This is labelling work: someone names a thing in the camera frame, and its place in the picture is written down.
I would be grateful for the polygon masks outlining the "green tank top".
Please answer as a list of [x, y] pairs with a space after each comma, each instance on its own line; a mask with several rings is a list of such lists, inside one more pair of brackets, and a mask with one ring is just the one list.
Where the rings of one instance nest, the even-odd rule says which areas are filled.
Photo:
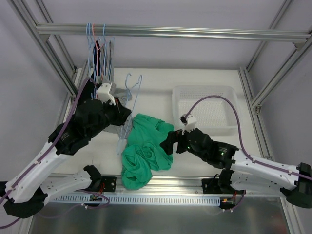
[[159, 118], [137, 114], [121, 154], [121, 182], [127, 190], [139, 190], [153, 177], [152, 171], [171, 169], [173, 156], [160, 147], [174, 126]]

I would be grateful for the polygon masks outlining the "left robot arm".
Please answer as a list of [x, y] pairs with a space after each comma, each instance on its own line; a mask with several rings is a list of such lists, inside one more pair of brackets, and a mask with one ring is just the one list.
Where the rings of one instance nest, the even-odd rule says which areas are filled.
[[32, 162], [14, 179], [1, 183], [0, 202], [6, 213], [29, 218], [63, 194], [78, 190], [99, 191], [102, 175], [93, 165], [58, 182], [46, 182], [46, 178], [104, 129], [110, 125], [124, 125], [130, 114], [131, 110], [120, 102], [113, 105], [110, 101], [89, 99], [78, 105], [70, 120], [50, 134]]

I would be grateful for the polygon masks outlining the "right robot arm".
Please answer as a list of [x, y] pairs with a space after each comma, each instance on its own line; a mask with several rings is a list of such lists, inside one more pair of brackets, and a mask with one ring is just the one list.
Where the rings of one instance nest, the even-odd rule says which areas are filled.
[[257, 191], [284, 197], [297, 207], [312, 207], [312, 168], [306, 163], [288, 165], [250, 156], [241, 148], [212, 140], [198, 128], [170, 131], [160, 146], [170, 155], [174, 144], [176, 153], [189, 152], [221, 169], [217, 186], [225, 194]]

